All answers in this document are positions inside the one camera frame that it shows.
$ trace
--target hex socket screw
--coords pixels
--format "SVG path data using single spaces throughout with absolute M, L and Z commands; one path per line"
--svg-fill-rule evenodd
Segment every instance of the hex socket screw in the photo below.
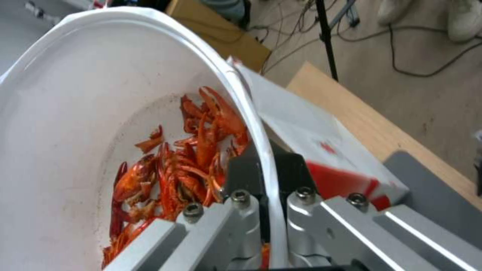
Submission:
M 194 224 L 204 214 L 204 208 L 199 203 L 189 203 L 184 207 L 182 214 L 188 223 Z
M 368 200 L 366 199 L 365 195 L 361 193 L 351 193 L 347 197 L 347 202 L 360 210 L 362 213 L 366 213 L 368 211 Z
M 244 209 L 249 207 L 251 203 L 251 196 L 248 191 L 244 189 L 238 189 L 231 193 L 231 200 L 235 207 Z
M 306 186 L 301 186 L 296 189 L 296 196 L 305 205 L 310 205 L 315 202 L 315 191 Z

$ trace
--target white shoe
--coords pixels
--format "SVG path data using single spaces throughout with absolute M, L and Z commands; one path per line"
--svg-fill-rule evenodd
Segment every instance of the white shoe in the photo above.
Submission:
M 397 20 L 412 0 L 382 0 L 378 9 L 378 23 L 387 25 Z
M 479 0 L 452 0 L 449 6 L 448 34 L 453 41 L 472 39 L 482 28 Z

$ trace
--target gray floor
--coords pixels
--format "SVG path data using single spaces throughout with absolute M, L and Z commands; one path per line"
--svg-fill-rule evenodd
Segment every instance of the gray floor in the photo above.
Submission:
M 332 0 L 326 0 L 328 6 Z M 414 0 L 406 15 L 396 25 L 420 25 L 446 28 L 447 2 Z M 300 10 L 303 2 L 296 0 L 254 0 L 252 24 L 269 24 Z M 336 14 L 344 0 L 329 10 L 329 19 Z M 376 22 L 380 1 L 358 0 L 361 23 L 345 32 L 347 37 L 362 37 L 384 29 Z M 306 25 L 313 22 L 315 12 L 308 12 Z M 291 32 L 298 15 L 283 19 L 282 29 Z M 347 28 L 342 20 L 340 29 Z M 280 23 L 272 25 L 276 29 Z M 292 37 L 277 49 L 267 67 L 303 43 L 315 39 L 319 27 Z M 263 37 L 265 32 L 255 33 Z M 280 37 L 279 44 L 285 36 Z M 271 31 L 265 41 L 268 48 L 276 45 L 277 33 Z M 439 33 L 404 31 L 395 33 L 397 65 L 414 72 L 430 72 L 447 62 L 476 41 L 455 44 Z M 446 71 L 431 78 L 413 78 L 396 73 L 391 68 L 389 36 L 383 35 L 358 43 L 333 38 L 339 80 L 367 104 L 398 125 L 443 160 L 475 181 L 473 167 L 476 141 L 472 134 L 482 128 L 482 46 L 474 49 Z M 286 86 L 296 71 L 309 61 L 329 74 L 325 47 L 315 42 L 280 62 L 266 77 Z

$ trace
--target white container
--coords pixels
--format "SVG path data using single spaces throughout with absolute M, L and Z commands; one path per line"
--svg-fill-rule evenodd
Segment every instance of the white container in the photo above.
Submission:
M 0 78 L 2 270 L 97 270 L 112 182 L 133 144 L 162 124 L 182 131 L 179 97 L 215 88 L 238 109 L 261 158 L 271 266 L 286 264 L 276 169 L 233 68 L 173 19 L 142 8 L 68 16 Z

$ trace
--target crayfish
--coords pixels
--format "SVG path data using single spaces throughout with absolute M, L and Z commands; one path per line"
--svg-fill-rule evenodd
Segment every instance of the crayfish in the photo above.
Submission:
M 159 125 L 148 140 L 135 145 L 145 156 L 130 168 L 127 162 L 120 165 L 112 195 L 111 245 L 103 249 L 102 268 L 154 219 L 174 221 L 191 202 L 210 206 L 222 201 L 226 167 L 221 165 L 218 143 L 232 136 L 227 157 L 240 155 L 248 145 L 247 128 L 215 90 L 202 87 L 199 94 L 204 100 L 199 107 L 187 95 L 181 97 L 183 129 L 191 137 L 174 142 L 177 149 L 171 149 Z M 157 146 L 156 154 L 148 154 Z M 151 191 L 156 184 L 160 192 L 153 197 Z M 144 223 L 135 228 L 141 220 Z

